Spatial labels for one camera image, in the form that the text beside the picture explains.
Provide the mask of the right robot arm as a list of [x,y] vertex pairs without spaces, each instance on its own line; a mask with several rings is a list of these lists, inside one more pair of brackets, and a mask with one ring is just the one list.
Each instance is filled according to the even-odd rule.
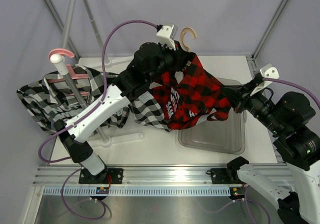
[[316,112],[303,93],[286,92],[277,103],[261,91],[258,82],[222,86],[221,92],[236,113],[249,112],[275,138],[273,145],[289,168],[295,190],[285,189],[254,169],[243,157],[226,165],[229,181],[246,183],[266,198],[285,224],[320,222],[320,137],[307,127]]

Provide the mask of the beige plastic hanger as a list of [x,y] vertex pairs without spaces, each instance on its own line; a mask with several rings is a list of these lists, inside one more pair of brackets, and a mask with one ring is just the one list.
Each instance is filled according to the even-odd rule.
[[198,38],[198,35],[195,29],[192,27],[185,27],[180,32],[180,35],[179,35],[180,45],[185,51],[190,52],[191,47],[186,43],[186,35],[191,35],[193,40],[196,40]]

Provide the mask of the red black plaid shirt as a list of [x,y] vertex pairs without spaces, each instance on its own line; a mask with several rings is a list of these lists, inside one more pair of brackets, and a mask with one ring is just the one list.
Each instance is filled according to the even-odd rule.
[[199,57],[182,70],[177,81],[176,72],[165,72],[149,90],[160,105],[168,131],[185,130],[204,121],[226,121],[232,107],[221,91],[222,83],[207,72]]

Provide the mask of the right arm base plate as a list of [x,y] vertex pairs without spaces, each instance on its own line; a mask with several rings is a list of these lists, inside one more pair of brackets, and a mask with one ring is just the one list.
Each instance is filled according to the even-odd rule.
[[232,177],[225,167],[211,168],[206,174],[210,176],[212,184],[243,184],[239,179]]

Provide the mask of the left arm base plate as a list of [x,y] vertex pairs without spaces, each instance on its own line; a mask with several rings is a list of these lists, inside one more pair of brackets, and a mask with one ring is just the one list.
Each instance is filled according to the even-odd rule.
[[102,201],[109,195],[112,185],[120,185],[123,183],[123,174],[123,168],[107,167],[97,175],[91,174],[84,168],[80,171],[78,183],[81,185],[92,185],[93,191],[90,191],[89,196]]

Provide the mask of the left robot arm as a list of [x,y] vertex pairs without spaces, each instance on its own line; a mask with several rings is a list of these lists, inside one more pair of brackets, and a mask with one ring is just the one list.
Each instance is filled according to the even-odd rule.
[[70,158],[89,173],[90,180],[104,182],[108,167],[88,143],[89,136],[113,114],[147,92],[164,72],[176,67],[181,49],[176,40],[172,47],[154,42],[142,44],[103,95],[66,123],[54,124]]

